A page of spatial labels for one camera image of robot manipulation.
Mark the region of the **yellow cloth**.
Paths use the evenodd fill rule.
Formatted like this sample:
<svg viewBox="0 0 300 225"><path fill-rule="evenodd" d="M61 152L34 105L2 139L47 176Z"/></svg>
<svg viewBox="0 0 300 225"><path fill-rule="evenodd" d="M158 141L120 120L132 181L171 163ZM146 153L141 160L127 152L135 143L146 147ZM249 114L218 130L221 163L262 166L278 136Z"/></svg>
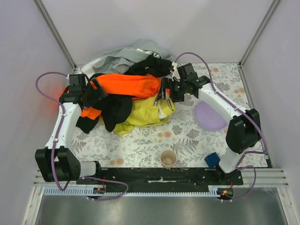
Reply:
<svg viewBox="0 0 300 225"><path fill-rule="evenodd" d="M148 99L132 100L133 106L125 122L117 124L112 131L122 136L131 132L135 127L148 127L166 124L175 112L175 105L169 99L155 101L156 96Z"/></svg>

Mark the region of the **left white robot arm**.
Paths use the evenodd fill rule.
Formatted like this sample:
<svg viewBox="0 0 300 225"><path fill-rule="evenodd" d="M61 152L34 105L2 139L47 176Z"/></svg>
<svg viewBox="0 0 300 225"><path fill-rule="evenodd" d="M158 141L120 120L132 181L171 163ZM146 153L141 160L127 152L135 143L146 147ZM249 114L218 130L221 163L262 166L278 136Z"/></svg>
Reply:
<svg viewBox="0 0 300 225"><path fill-rule="evenodd" d="M35 160L45 182L70 182L81 177L93 176L99 164L95 161L79 161L71 152L75 127L84 109L105 98L107 94L95 78L85 74L67 75L68 86L59 99L38 92L59 105L53 132L45 147L36 150Z"/></svg>

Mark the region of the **orange cloth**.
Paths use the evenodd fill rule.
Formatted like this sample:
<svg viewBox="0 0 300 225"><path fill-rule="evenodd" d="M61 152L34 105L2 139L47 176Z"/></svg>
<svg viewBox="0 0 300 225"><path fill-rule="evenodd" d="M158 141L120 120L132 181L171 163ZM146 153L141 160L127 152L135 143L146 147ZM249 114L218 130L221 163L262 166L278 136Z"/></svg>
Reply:
<svg viewBox="0 0 300 225"><path fill-rule="evenodd" d="M151 74L104 74L96 77L96 81L107 94L130 96L132 100L154 97L161 87L161 79Z"/></svg>

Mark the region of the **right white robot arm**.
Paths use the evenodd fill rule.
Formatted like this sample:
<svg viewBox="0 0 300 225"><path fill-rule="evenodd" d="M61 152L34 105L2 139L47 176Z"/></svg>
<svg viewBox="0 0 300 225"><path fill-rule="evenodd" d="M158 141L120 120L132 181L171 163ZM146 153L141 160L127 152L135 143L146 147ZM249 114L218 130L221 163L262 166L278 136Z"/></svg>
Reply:
<svg viewBox="0 0 300 225"><path fill-rule="evenodd" d="M190 94L211 106L228 124L226 150L218 166L224 173L231 173L241 162L245 151L261 139L260 115L256 109L247 110L224 95L210 78L198 76L192 64L172 64L172 77L161 79L160 95L163 99L183 102Z"/></svg>

